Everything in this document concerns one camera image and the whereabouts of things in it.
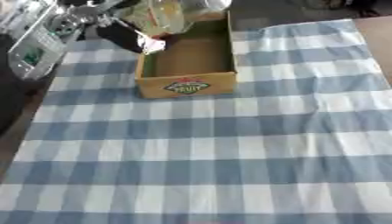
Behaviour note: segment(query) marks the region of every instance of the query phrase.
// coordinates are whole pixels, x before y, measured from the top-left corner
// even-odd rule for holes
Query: plastic bottle
[[[120,12],[149,36],[186,32],[193,19],[209,12],[224,11],[232,0],[142,0]]]

